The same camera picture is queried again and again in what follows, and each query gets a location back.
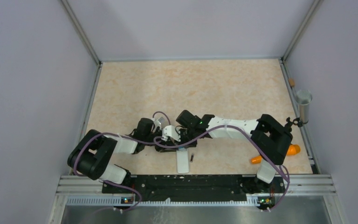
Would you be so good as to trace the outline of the white remote control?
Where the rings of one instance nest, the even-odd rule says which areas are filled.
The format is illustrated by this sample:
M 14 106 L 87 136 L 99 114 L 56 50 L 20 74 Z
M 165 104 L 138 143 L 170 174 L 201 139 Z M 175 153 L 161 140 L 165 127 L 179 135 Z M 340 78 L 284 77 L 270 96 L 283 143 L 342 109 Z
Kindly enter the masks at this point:
M 189 173 L 188 151 L 176 151 L 177 172 L 179 174 Z

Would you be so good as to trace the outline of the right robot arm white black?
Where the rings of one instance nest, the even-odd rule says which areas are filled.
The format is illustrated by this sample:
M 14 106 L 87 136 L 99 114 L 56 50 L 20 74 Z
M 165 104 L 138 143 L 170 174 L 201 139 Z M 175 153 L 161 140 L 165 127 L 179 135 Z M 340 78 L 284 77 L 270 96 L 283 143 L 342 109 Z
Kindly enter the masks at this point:
M 180 131 L 183 143 L 201 138 L 248 140 L 262 157 L 255 179 L 255 187 L 260 192 L 268 192 L 273 187 L 274 176 L 293 140 L 292 126 L 297 125 L 290 118 L 282 125 L 269 114 L 262 114 L 258 119 L 235 120 L 212 114 L 200 118 L 188 110 L 184 110 L 176 122 L 183 127 Z

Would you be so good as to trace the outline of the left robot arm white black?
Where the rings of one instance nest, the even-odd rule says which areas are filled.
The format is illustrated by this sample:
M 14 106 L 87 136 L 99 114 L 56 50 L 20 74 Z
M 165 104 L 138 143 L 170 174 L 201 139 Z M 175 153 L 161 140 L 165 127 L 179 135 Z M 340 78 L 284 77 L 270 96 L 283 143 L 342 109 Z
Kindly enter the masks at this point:
M 95 129 L 89 130 L 69 154 L 67 165 L 79 175 L 92 180 L 113 182 L 120 193 L 127 192 L 131 181 L 130 172 L 111 163 L 113 154 L 138 154 L 146 146 L 154 146 L 155 137 L 162 136 L 163 129 L 170 125 L 167 117 L 141 118 L 138 125 L 128 135 L 103 134 Z

